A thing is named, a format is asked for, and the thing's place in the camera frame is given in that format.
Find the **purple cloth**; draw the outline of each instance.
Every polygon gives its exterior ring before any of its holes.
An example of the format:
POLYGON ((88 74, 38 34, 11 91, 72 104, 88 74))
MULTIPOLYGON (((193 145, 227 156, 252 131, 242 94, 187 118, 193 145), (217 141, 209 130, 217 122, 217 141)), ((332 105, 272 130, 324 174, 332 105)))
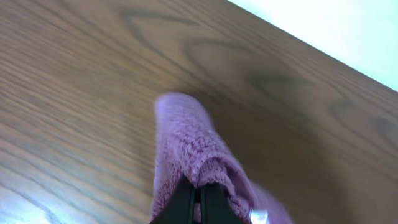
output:
MULTIPOLYGON (((194 98, 166 93, 155 104, 157 155, 152 219, 166 206, 182 174, 195 187, 225 186, 231 208, 244 223, 251 209, 268 211, 269 224, 291 224, 283 206, 250 182, 240 163, 214 130, 211 119, 194 98)), ((200 219, 198 209, 195 219, 200 219)))

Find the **wood grain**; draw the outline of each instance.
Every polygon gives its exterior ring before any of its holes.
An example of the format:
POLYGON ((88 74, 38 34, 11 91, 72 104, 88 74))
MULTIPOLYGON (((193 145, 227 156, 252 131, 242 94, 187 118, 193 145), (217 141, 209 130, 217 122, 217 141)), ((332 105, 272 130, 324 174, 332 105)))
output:
POLYGON ((227 1, 3 0, 0 58, 0 223, 147 223, 165 91, 296 223, 398 220, 398 94, 227 1))

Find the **white wall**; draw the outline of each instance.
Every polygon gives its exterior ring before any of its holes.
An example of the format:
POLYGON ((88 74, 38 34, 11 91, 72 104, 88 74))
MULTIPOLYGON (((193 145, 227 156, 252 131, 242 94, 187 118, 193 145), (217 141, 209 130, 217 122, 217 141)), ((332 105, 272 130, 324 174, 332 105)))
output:
POLYGON ((398 0, 230 0, 398 91, 398 0))

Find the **wooden table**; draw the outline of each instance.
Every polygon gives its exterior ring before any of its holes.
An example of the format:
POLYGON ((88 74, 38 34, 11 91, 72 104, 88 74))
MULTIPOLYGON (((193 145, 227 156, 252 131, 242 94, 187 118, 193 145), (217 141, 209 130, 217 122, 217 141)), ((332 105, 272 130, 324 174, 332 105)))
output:
POLYGON ((166 91, 203 102, 296 223, 397 223, 398 94, 237 6, 3 0, 0 16, 0 223, 147 223, 166 91))

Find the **microfiber cloth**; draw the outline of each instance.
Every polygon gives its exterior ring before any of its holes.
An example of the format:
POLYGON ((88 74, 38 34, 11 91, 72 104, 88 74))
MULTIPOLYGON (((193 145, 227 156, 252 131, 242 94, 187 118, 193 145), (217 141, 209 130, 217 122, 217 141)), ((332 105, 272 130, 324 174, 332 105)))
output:
POLYGON ((246 177, 215 131, 206 109, 196 99, 182 93, 163 94, 155 103, 155 117, 157 152, 152 219, 166 206, 185 175, 195 187, 222 185, 233 212, 243 223, 251 222, 251 210, 267 210, 267 224, 293 223, 273 196, 246 177))

